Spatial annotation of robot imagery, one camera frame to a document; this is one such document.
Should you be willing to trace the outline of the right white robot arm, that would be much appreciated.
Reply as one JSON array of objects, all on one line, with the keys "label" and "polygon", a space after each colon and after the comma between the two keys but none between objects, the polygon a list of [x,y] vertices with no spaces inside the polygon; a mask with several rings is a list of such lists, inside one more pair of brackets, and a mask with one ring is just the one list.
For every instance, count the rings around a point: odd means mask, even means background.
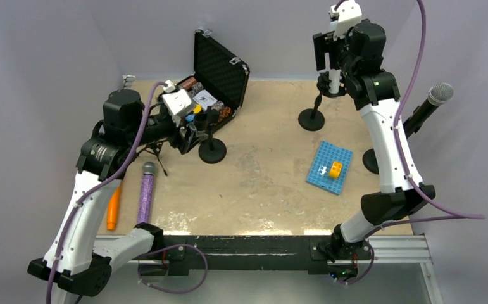
[{"label": "right white robot arm", "polygon": [[380,190],[362,196],[361,209],[337,225],[330,248],[340,258],[360,247],[372,231],[419,211],[435,189],[413,164],[401,117],[395,76],[382,69],[385,30],[360,17],[334,20],[313,36],[317,86],[322,95],[353,99],[372,140]]}]

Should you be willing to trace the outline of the purple glitter microphone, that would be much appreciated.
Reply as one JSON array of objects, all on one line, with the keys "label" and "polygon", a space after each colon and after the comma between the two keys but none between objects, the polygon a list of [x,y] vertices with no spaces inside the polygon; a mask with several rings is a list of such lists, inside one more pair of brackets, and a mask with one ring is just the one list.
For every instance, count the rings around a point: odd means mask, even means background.
[{"label": "purple glitter microphone", "polygon": [[156,166],[147,161],[142,166],[142,178],[137,212],[137,223],[148,223],[151,215],[151,204],[154,191],[154,175]]}]

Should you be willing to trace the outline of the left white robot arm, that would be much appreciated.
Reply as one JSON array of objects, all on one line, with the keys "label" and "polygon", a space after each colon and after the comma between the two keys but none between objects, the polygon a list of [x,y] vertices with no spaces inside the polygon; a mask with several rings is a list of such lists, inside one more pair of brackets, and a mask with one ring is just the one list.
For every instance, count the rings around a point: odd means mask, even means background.
[{"label": "left white robot arm", "polygon": [[176,128],[170,118],[151,114],[150,102],[131,89],[112,92],[103,118],[83,143],[75,185],[59,231],[46,254],[28,265],[28,273],[46,282],[47,303],[78,303],[98,295],[117,269],[144,257],[177,251],[161,228],[145,221],[112,242],[98,246],[96,236],[114,192],[137,148],[167,139]]}]

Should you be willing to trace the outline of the white microphone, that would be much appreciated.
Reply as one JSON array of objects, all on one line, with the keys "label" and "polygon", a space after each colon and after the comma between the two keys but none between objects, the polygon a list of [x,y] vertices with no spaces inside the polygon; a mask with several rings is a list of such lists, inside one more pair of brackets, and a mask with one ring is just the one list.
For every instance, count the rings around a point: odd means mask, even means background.
[{"label": "white microphone", "polygon": [[330,70],[328,73],[330,85],[329,85],[329,93],[330,94],[338,94],[339,88],[341,84],[341,71],[340,70]]}]

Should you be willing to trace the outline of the black tripod shock mount stand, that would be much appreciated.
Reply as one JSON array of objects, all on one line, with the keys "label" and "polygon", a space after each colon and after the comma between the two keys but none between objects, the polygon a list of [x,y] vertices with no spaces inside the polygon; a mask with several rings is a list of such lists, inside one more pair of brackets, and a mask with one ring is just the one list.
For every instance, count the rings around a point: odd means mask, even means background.
[{"label": "black tripod shock mount stand", "polygon": [[165,143],[165,141],[158,141],[158,142],[154,142],[151,144],[146,144],[143,148],[141,148],[140,150],[138,150],[136,152],[136,156],[139,156],[143,152],[154,155],[156,157],[164,175],[166,177],[168,177],[168,172],[165,170],[165,167],[163,166],[163,164],[160,160],[160,154],[161,154],[161,150],[162,150],[164,143]]}]

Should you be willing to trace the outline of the black microphone silver grille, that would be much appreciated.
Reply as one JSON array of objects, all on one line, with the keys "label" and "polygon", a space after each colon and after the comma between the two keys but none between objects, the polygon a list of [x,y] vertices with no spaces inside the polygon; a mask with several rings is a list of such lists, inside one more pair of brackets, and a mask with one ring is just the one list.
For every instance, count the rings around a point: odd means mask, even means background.
[{"label": "black microphone silver grille", "polygon": [[425,101],[417,106],[412,115],[403,122],[404,133],[407,138],[417,133],[423,123],[433,114],[438,107],[446,104],[454,96],[454,89],[451,84],[439,83],[429,89]]}]

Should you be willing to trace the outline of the black round base clip stand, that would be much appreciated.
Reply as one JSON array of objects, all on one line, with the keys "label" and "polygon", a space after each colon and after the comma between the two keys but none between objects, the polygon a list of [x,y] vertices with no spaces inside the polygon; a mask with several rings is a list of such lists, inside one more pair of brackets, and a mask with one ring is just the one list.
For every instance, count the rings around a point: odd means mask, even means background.
[{"label": "black round base clip stand", "polygon": [[204,131],[207,135],[207,139],[199,147],[198,155],[203,162],[208,164],[219,163],[227,155],[225,143],[213,137],[213,124],[218,119],[219,111],[211,106],[207,107],[203,113],[197,114],[194,119],[197,130]]}]

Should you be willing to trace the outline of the orange microphone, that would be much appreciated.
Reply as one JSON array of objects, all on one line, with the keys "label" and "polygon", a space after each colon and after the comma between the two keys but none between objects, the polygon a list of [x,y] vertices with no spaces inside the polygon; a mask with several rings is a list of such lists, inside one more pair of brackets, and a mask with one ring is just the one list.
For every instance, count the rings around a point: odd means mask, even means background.
[{"label": "orange microphone", "polygon": [[118,223],[121,190],[122,187],[118,186],[108,203],[106,215],[106,229],[108,231],[114,231]]}]

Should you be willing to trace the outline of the black shock mount round stand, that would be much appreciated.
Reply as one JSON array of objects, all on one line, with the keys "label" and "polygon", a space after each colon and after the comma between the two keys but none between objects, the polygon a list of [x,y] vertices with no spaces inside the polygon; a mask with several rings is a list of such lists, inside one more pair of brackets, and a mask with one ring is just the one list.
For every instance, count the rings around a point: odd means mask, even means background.
[{"label": "black shock mount round stand", "polygon": [[303,110],[298,116],[298,122],[300,126],[308,131],[318,131],[325,124],[325,117],[321,111],[318,110],[319,106],[322,104],[323,97],[327,98],[337,98],[346,95],[346,88],[342,79],[341,72],[341,84],[338,94],[329,93],[329,71],[319,73],[317,78],[316,87],[318,89],[318,96],[315,98],[315,102],[312,108],[307,108]]}]

